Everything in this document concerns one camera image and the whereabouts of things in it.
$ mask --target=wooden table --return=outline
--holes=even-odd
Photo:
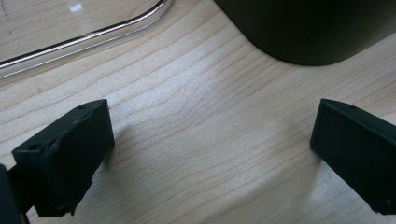
[[[321,98],[396,123],[396,35],[344,62],[283,63],[213,1],[176,0],[146,35],[0,89],[0,162],[107,98],[116,146],[76,214],[33,223],[396,223],[309,149]]]

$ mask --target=black container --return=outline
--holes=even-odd
[[[396,0],[215,0],[264,52],[289,63],[338,63],[396,32]]]

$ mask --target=black cylindrical object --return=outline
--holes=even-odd
[[[338,63],[396,32],[396,0],[215,0],[254,45],[289,63]]]

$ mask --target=light wood surface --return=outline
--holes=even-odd
[[[0,162],[76,105],[107,98],[116,146],[76,214],[33,223],[396,223],[309,149],[318,103],[396,124],[396,35],[305,67],[252,46],[209,0],[146,35],[0,88]]]
[[[130,20],[158,0],[1,0],[0,62]]]

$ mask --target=wood grain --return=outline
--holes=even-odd
[[[0,162],[75,105],[107,98],[116,147],[76,214],[33,223],[396,223],[309,149],[329,98],[396,124],[396,35],[305,67],[252,46],[213,1],[150,33],[0,88]]]
[[[126,21],[158,0],[1,0],[0,62]]]

